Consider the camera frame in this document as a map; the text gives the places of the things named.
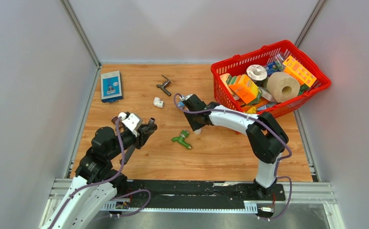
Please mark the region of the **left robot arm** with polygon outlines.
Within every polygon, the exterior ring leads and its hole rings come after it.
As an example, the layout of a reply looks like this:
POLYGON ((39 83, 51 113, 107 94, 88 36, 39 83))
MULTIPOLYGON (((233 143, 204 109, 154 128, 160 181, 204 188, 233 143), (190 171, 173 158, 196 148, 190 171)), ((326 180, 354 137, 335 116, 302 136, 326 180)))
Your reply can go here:
POLYGON ((113 197, 126 197, 127 177, 113 169, 112 160, 122 156, 122 164, 135 149, 140 149, 156 131, 154 118, 141 124, 136 133, 123 126, 123 132, 105 126, 99 128, 92 145, 81 159, 75 177, 43 229, 84 229, 106 202, 113 197))

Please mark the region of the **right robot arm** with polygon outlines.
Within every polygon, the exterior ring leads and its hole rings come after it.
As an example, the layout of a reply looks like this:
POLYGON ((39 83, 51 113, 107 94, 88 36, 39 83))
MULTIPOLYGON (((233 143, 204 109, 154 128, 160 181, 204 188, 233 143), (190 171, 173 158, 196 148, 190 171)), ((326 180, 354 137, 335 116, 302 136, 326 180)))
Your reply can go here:
POLYGON ((254 193, 262 200, 273 194, 278 162, 289 138, 270 112, 246 114, 222 104, 206 104, 197 95, 180 96, 186 110, 184 115, 194 132, 206 125, 221 126, 247 136, 254 155, 259 160, 254 193))

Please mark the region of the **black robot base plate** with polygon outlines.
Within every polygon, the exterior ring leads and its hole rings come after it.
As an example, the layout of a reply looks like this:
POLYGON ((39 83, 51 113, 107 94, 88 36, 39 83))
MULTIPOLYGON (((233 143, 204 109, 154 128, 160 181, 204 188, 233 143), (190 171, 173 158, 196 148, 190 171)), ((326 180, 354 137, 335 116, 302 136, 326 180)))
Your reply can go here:
POLYGON ((281 184, 259 191, 255 183, 223 181, 139 180, 126 181, 117 195, 128 194, 130 207, 178 209, 241 209, 245 201, 284 201, 281 184))

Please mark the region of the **white pvc elbow fitting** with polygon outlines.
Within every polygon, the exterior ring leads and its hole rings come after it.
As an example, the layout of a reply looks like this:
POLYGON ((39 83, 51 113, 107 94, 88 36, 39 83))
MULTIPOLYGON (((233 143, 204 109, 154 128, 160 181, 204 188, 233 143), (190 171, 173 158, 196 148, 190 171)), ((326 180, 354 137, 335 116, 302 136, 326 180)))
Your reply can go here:
POLYGON ((153 100, 153 105, 157 108, 164 108, 165 102, 162 101, 159 97, 155 97, 153 100))

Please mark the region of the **white pvc elbow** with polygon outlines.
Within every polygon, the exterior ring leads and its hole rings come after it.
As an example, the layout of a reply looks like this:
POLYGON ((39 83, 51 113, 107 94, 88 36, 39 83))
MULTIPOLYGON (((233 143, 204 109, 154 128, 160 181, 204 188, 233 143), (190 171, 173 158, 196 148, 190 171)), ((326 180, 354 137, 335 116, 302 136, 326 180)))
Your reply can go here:
POLYGON ((199 135, 201 134, 202 128, 196 129, 193 131, 194 134, 199 135))

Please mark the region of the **black metal faucet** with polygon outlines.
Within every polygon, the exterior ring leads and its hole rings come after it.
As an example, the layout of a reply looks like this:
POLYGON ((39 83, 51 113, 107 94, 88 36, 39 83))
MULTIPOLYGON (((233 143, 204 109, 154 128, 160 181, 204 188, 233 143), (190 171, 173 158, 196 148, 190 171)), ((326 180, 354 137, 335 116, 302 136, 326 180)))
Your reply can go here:
POLYGON ((131 158, 133 152, 136 149, 141 149, 150 136, 157 130, 157 125, 155 124, 155 119, 150 118, 147 124, 141 124, 138 128, 139 136, 136 138, 136 142, 129 146, 125 152, 124 159, 120 160, 121 165, 126 165, 131 158))

